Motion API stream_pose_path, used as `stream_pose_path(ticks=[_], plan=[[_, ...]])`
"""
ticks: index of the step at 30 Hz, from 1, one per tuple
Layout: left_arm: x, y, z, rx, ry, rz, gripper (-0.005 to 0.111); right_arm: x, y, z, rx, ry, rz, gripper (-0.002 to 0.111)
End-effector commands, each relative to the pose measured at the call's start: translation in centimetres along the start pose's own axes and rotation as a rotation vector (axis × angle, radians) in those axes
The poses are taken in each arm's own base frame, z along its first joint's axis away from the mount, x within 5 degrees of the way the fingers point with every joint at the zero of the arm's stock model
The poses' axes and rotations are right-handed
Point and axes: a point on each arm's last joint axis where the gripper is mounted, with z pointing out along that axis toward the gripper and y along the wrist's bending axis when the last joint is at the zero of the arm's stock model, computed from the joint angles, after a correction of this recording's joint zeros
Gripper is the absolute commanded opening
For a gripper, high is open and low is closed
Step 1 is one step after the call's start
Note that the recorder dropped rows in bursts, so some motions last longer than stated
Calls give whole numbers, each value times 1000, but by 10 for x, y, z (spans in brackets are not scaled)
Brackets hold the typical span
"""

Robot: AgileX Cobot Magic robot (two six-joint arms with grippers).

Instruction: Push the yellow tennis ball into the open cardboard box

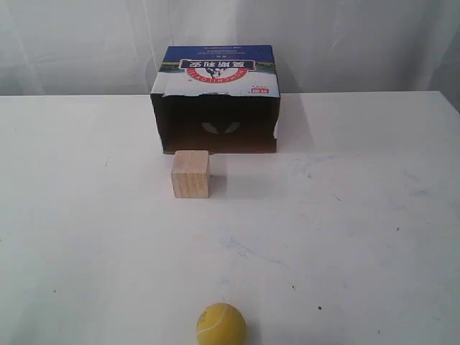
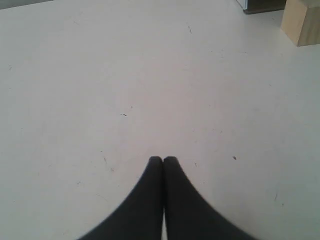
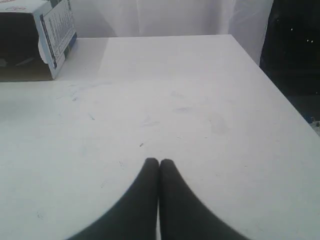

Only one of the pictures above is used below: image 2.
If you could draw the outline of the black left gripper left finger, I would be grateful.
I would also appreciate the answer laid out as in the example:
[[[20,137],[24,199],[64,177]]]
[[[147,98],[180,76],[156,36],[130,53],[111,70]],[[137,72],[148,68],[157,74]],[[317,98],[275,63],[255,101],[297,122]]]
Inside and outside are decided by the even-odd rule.
[[[82,240],[160,240],[163,231],[163,161],[152,156],[125,200]]]

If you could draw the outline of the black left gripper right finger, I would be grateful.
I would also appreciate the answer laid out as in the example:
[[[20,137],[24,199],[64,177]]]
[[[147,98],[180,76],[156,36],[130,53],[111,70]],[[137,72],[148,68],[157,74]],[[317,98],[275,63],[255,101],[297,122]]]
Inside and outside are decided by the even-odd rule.
[[[164,212],[169,240],[253,240],[212,208],[184,173],[178,159],[163,160]]]

